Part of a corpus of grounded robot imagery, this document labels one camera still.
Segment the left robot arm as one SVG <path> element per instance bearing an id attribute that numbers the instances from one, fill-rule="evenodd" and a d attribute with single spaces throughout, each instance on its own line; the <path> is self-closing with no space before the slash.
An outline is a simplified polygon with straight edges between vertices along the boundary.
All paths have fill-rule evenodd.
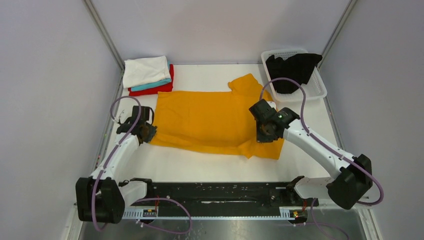
<path id="1" fill-rule="evenodd" d="M 116 131 L 114 147 L 89 177 L 75 184 L 79 220 L 83 222 L 117 224 L 137 200 L 144 206 L 155 200 L 153 181 L 148 178 L 124 180 L 122 171 L 142 143 L 149 143 L 157 128 L 139 120 L 127 119 Z"/>

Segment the yellow t shirt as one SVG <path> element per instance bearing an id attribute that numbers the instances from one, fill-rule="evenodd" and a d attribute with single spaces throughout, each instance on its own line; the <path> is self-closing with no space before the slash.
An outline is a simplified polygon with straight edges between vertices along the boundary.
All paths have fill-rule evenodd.
<path id="1" fill-rule="evenodd" d="M 151 145 L 188 151 L 278 160 L 283 139 L 259 143 L 249 108 L 272 96 L 252 74 L 228 83 L 229 91 L 159 92 Z"/>

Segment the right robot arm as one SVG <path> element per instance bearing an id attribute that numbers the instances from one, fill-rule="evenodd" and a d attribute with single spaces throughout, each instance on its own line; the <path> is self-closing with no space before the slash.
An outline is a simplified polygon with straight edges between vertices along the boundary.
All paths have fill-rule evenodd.
<path id="1" fill-rule="evenodd" d="M 306 125 L 304 119 L 288 108 L 271 108 L 264 114 L 251 112 L 255 120 L 256 139 L 270 145 L 284 139 L 312 157 L 327 172 L 328 177 L 299 176 L 287 191 L 287 201 L 293 206 L 306 199 L 332 200 L 349 210 L 356 204 L 365 205 L 362 197 L 373 186 L 372 162 L 364 154 L 355 156 L 322 138 Z"/>

